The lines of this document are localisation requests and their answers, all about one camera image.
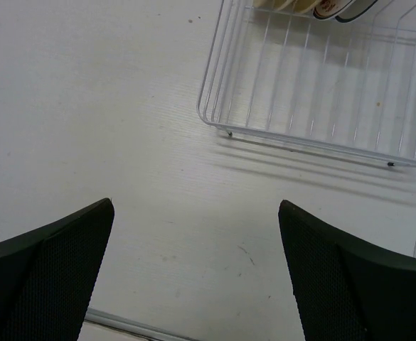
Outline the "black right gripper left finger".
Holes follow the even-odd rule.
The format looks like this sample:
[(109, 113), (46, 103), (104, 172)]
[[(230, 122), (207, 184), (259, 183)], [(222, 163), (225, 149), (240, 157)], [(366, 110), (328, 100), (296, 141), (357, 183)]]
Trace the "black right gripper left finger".
[(0, 242), (0, 340), (77, 340), (114, 221), (109, 198)]

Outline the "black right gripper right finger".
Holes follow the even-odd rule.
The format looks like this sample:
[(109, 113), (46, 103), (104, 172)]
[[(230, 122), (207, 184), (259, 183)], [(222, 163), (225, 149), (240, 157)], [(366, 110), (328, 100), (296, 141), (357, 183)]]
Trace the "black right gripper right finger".
[(416, 340), (416, 258), (288, 200), (278, 218), (305, 340)]

